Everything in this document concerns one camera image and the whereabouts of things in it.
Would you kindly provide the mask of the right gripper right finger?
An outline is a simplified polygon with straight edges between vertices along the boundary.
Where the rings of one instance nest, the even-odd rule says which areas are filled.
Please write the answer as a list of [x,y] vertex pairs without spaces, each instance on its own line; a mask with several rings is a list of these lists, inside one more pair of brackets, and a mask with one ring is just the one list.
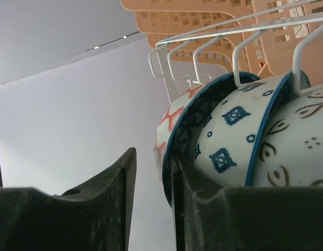
[[171,155],[177,250],[323,250],[323,187],[222,188]]

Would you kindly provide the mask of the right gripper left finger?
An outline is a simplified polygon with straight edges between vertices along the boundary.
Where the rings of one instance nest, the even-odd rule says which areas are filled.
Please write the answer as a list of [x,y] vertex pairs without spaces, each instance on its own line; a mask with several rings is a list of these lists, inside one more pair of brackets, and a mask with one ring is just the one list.
[[131,147],[60,196],[0,188],[0,250],[127,250],[136,171]]

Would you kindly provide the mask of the light blue floral bowl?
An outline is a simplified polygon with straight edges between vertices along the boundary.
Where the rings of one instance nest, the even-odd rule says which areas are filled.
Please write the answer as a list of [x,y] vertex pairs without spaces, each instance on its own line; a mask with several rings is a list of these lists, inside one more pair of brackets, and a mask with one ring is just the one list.
[[291,72],[241,84],[208,116],[196,143],[194,167],[221,186],[248,186],[270,113],[295,98]]

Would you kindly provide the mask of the dark blue triangle bowl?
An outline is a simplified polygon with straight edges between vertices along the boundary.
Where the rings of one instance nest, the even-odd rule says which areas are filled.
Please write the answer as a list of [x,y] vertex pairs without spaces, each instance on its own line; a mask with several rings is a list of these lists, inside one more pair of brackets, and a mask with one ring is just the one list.
[[[239,73],[240,85],[258,81],[261,78],[249,72]],[[208,116],[220,101],[235,91],[236,85],[233,73],[222,75],[207,84],[193,97],[180,115],[168,144],[162,164],[162,182],[164,194],[168,203],[172,203],[173,181],[171,155],[180,152],[186,160],[193,164],[196,143]]]

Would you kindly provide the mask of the red lattice bowl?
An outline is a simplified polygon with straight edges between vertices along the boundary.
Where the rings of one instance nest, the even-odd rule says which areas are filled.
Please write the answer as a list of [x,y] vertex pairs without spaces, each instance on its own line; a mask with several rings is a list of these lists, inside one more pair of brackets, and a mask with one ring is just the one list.
[[165,114],[163,115],[155,134],[153,153],[155,164],[158,171],[159,182],[162,182],[162,164],[166,146],[168,144],[171,132],[177,123],[185,107],[193,97],[203,88],[203,85],[197,85],[187,89],[175,101],[173,101]]

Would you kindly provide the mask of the pink patterned bowl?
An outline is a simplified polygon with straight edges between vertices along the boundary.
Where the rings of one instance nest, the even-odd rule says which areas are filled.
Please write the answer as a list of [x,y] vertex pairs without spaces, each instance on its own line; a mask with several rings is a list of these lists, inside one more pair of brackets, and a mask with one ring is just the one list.
[[323,88],[287,103],[268,121],[251,185],[323,186]]

